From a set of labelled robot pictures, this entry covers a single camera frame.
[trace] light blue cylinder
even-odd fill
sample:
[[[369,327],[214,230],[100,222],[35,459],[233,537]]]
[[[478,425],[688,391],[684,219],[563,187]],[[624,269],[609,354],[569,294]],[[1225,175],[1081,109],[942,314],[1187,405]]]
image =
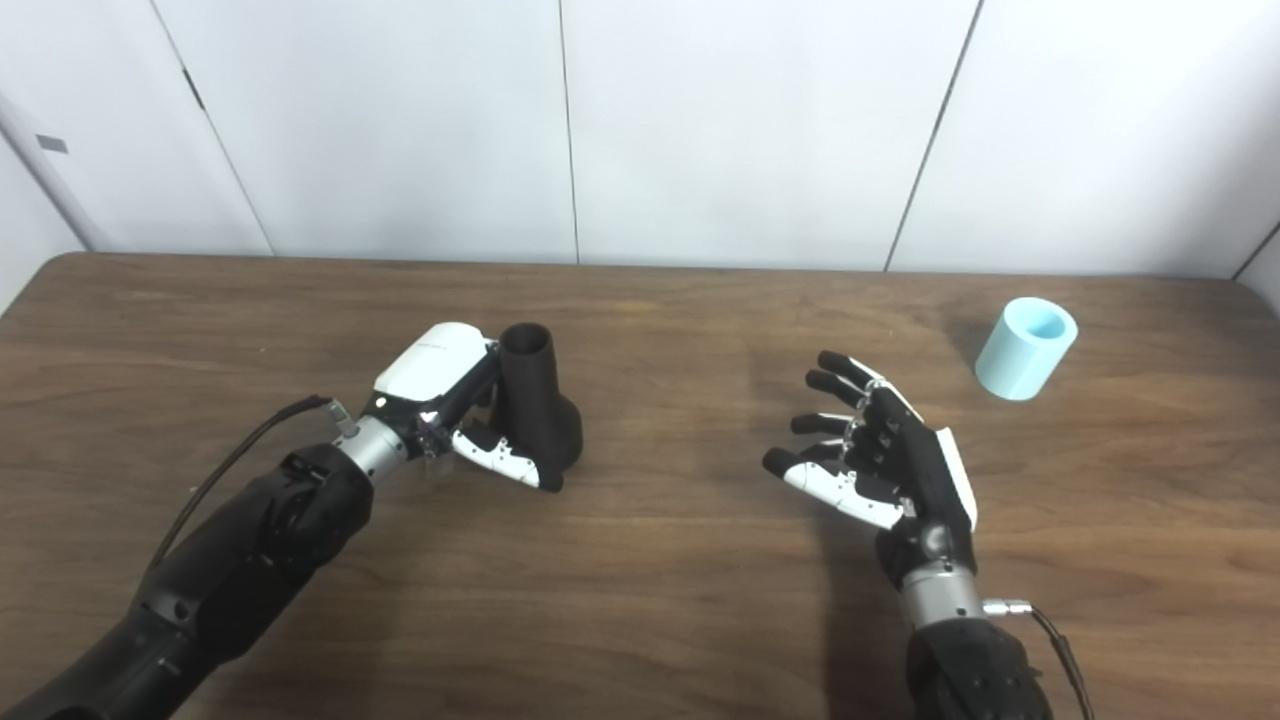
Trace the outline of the light blue cylinder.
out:
[[[1005,400],[1030,400],[1078,334],[1075,318],[1059,305],[1041,297],[1011,300],[974,365],[978,382]]]

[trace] black vase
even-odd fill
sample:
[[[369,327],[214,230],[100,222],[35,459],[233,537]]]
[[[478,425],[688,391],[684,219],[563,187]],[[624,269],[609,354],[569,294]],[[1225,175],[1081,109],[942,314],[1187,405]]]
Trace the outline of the black vase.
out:
[[[489,424],[536,465],[543,489],[558,492],[582,455],[582,416],[559,392],[552,333],[520,323],[498,338],[502,377]]]

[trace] wooden table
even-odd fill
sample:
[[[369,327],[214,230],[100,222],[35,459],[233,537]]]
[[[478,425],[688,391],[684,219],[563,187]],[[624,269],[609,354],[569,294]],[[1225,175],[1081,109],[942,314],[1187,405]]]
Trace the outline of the wooden table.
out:
[[[970,366],[1005,301],[1080,338],[1025,404]],[[72,255],[0,320],[0,705],[120,615],[202,478],[276,407],[361,404],[440,320],[556,334],[586,452],[559,496],[402,470],[182,717],[909,717],[870,532],[760,469],[837,406],[824,347],[951,425],[987,594],[1068,633],[1101,717],[1280,715],[1280,325],[1228,282]],[[207,507],[292,447],[269,436]],[[1060,719],[1034,624],[1007,620]]]

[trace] cable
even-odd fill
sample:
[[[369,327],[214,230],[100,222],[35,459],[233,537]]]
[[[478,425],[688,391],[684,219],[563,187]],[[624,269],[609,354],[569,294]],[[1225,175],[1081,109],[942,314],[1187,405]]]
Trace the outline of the cable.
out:
[[[1084,715],[1084,720],[1093,720],[1093,705],[1089,702],[1089,692],[1084,689],[1084,675],[1080,673],[1080,666],[1075,662],[1075,655],[1071,653],[1071,644],[1066,642],[1066,635],[1059,633],[1053,623],[1050,621],[1048,615],[1044,615],[1038,607],[1032,607],[1032,618],[1048,633],[1048,642],[1053,646],[1053,652],[1057,653],[1059,661],[1062,662],[1066,680],[1071,683],[1071,689],[1075,691],[1075,700],[1080,702],[1080,712]]]
[[[169,527],[169,532],[165,533],[164,539],[160,541],[160,547],[157,547],[155,555],[151,556],[151,562],[147,564],[147,570],[155,568],[156,565],[160,564],[161,560],[164,560],[164,556],[169,553],[169,547],[173,544],[173,541],[178,537],[178,533],[182,532],[182,527],[187,524],[187,520],[191,519],[191,515],[192,512],[196,511],[196,506],[200,505],[200,501],[204,500],[205,496],[209,495],[209,491],[214,488],[214,483],[216,483],[218,479],[227,473],[227,470],[230,470],[232,465],[234,465],[236,461],[241,459],[241,456],[248,452],[248,448],[253,447],[253,443],[256,443],[262,436],[266,434],[268,430],[280,424],[282,421],[288,420],[294,415],[306,413],[307,410],[324,407],[329,402],[333,402],[332,397],[320,397],[319,395],[312,395],[311,397],[300,400],[293,405],[287,405],[282,407],[275,415],[268,418],[265,423],[259,425],[257,429],[255,429],[252,433],[248,434],[248,437],[241,441],[241,443],[236,446],[236,450],[233,450],[230,455],[228,455],[227,459],[218,465],[218,468],[214,468],[214,471],[207,478],[205,478],[205,482],[200,483],[200,487],[196,488],[196,492],[193,492],[191,495],[191,498],[187,500],[187,505],[184,505],[182,507],[182,511],[178,512],[178,516],[174,519],[173,525]]]

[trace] robotic arm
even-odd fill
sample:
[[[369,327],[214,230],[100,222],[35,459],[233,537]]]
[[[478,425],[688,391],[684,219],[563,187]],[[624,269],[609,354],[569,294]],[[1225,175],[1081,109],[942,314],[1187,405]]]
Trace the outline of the robotic arm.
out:
[[[913,634],[908,688],[918,720],[1051,720],[1021,643],[991,618],[1034,614],[1050,632],[1085,717],[1083,679],[1066,638],[1024,601],[978,594],[978,505],[950,429],[933,430],[879,373],[831,351],[805,383],[859,415],[801,415],[797,434],[837,436],[799,455],[773,448],[764,468],[841,512],[879,528],[876,555],[902,594]]]
[[[463,425],[490,401],[490,424]],[[461,323],[435,325],[378,377],[358,420],[337,402],[329,409],[337,439],[289,454],[168,555],[166,538],[115,628],[0,720],[169,717],[342,551],[369,521],[375,486],[401,465],[457,451],[557,492],[582,450],[577,409],[557,387],[550,333],[535,324],[513,325],[497,342]]]

